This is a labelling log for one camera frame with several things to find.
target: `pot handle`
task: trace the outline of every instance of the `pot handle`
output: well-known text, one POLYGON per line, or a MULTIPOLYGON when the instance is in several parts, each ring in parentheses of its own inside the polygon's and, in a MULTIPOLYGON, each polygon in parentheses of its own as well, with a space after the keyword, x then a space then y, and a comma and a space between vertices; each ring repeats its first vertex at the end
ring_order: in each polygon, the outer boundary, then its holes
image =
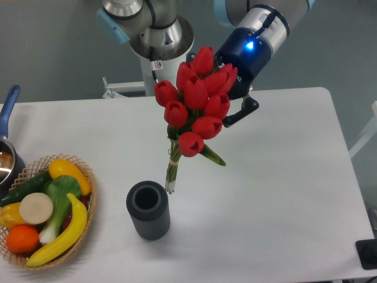
POLYGON ((8 122, 11 116, 14 104, 17 101, 21 88, 19 85, 13 85, 9 90, 8 96, 0 112, 0 137, 8 137, 8 122))

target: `orange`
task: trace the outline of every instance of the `orange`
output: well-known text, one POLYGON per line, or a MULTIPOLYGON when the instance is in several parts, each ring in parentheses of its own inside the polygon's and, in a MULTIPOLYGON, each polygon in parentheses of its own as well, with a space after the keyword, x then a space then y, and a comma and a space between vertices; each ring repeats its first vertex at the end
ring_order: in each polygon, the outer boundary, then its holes
POLYGON ((33 251, 39 243, 37 229, 29 225, 19 225, 9 231, 6 246, 14 254, 33 251))

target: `white table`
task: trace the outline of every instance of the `white table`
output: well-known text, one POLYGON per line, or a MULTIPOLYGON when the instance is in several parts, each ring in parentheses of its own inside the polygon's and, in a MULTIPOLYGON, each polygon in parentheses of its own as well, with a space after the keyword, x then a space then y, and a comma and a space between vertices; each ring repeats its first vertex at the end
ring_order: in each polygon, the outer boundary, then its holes
MULTIPOLYGON (((90 234, 62 266, 1 282, 309 282, 371 277, 355 242, 373 238, 327 90, 255 91, 260 108, 208 144, 226 162, 182 158, 171 227, 149 242, 125 206, 142 180, 164 184, 164 109, 153 97, 19 103, 9 140, 26 163, 77 155, 99 200, 90 234)), ((231 113, 240 101, 233 101, 231 113)))

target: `black cylindrical vase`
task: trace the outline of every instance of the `black cylindrical vase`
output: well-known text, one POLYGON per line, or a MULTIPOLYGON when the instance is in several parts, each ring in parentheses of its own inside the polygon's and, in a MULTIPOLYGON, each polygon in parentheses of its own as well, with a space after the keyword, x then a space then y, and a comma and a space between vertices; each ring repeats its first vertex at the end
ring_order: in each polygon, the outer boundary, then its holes
POLYGON ((129 191, 126 205, 142 238, 157 240, 169 230, 169 202, 162 185, 153 181, 137 183, 129 191))

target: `flower bouquet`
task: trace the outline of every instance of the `flower bouquet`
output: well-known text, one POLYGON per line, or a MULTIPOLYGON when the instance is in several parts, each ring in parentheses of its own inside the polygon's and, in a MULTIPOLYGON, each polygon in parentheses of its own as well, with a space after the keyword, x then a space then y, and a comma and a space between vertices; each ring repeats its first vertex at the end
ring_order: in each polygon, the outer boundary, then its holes
POLYGON ((237 68, 232 64, 214 66, 213 49, 202 47, 192 62, 180 64, 177 88, 167 80, 154 86, 157 102, 165 107, 167 136, 171 141, 165 185, 169 193, 174 192, 181 156, 200 153, 221 166, 226 165, 204 140, 216 137, 222 129, 222 119, 230 107, 227 93, 236 80, 237 68))

